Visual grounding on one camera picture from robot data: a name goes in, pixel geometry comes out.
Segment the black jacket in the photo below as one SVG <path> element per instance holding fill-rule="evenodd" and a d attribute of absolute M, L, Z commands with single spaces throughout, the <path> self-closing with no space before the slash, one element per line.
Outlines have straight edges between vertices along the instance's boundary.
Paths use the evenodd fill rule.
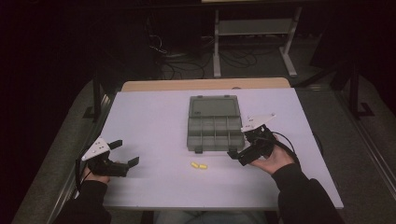
<path fill-rule="evenodd" d="M 316 179 L 308 179 L 297 164 L 277 170 L 272 178 L 280 190 L 279 213 L 285 224 L 344 223 L 329 195 Z M 54 223 L 110 223 L 103 207 L 107 185 L 84 181 L 79 196 L 67 202 Z"/>
<path fill-rule="evenodd" d="M 285 224 L 344 223 L 324 188 L 308 179 L 299 165 L 286 165 L 272 178 L 280 190 L 279 213 Z"/>
<path fill-rule="evenodd" d="M 76 199 L 69 200 L 53 223 L 107 224 L 111 215 L 103 207 L 107 185 L 94 180 L 86 180 Z"/>

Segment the dark background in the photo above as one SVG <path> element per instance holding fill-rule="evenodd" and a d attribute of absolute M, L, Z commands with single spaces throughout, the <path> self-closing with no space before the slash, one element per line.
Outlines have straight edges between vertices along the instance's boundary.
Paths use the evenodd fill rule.
<path fill-rule="evenodd" d="M 1 223 L 14 217 L 68 109 L 94 74 L 107 92 L 126 80 L 158 79 L 158 55 L 149 47 L 151 32 L 162 36 L 170 49 L 194 51 L 201 35 L 211 35 L 213 27 L 210 11 L 85 10 L 94 7 L 106 7 L 106 1 L 0 2 Z M 261 10 L 256 12 L 249 16 L 262 15 Z M 359 7 L 305 7 L 297 33 L 323 34 L 313 58 L 315 66 L 355 59 L 361 74 L 396 113 L 392 99 L 396 78 L 391 70 L 396 63 L 391 19 L 395 13 L 388 1 Z M 243 11 L 224 15 L 246 16 Z M 151 30 L 148 17 L 155 21 Z"/>

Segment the yellow object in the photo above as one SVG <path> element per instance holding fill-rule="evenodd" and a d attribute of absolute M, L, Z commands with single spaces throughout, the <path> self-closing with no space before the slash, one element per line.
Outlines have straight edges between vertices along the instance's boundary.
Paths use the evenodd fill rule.
<path fill-rule="evenodd" d="M 191 166 L 194 167 L 194 168 L 198 168 L 200 165 L 193 161 L 191 163 Z"/>
<path fill-rule="evenodd" d="M 200 169 L 203 169 L 203 170 L 206 170 L 206 169 L 207 169 L 207 165 L 205 165 L 205 164 L 200 164 L 200 165 L 199 165 L 199 168 L 200 168 Z"/>

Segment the table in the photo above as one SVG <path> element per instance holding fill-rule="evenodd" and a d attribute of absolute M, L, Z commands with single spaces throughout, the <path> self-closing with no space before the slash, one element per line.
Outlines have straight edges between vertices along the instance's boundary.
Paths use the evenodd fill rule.
<path fill-rule="evenodd" d="M 249 82 L 253 89 L 247 89 Z M 282 83 L 280 88 L 274 88 L 277 82 Z M 230 94 L 238 97 L 243 123 L 248 115 L 276 113 L 267 126 L 289 138 L 305 174 L 316 178 L 335 207 L 342 208 L 297 94 L 285 84 L 283 78 L 126 83 L 115 98 L 102 137 L 107 142 L 123 140 L 123 146 L 110 153 L 111 160 L 126 162 L 139 156 L 140 163 L 126 177 L 112 178 L 104 205 L 139 210 L 276 210 L 278 189 L 267 173 L 241 166 L 224 151 L 195 154 L 187 149 L 190 96 Z M 208 168 L 195 169 L 192 161 Z"/>

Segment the handheld controller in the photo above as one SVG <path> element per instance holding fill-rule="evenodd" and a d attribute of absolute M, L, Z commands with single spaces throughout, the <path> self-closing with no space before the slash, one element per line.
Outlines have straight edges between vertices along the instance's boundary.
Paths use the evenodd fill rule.
<path fill-rule="evenodd" d="M 107 176 L 122 176 L 125 177 L 130 168 L 139 163 L 139 157 L 129 160 L 127 163 L 119 163 L 111 161 L 108 156 L 110 150 L 122 146 L 122 140 L 118 140 L 107 144 L 106 141 L 98 137 L 96 141 L 88 148 L 85 149 L 85 154 L 76 159 L 76 187 L 78 190 L 81 188 L 80 183 L 80 163 L 86 161 L 88 168 L 94 175 L 107 175 Z"/>
<path fill-rule="evenodd" d="M 227 152 L 231 159 L 239 160 L 243 166 L 257 160 L 261 156 L 271 156 L 275 145 L 282 147 L 293 158 L 294 162 L 300 164 L 297 155 L 283 143 L 277 141 L 273 132 L 265 124 L 254 130 L 245 132 L 245 137 L 250 143 L 249 147 L 240 153 L 234 148 L 230 148 Z"/>

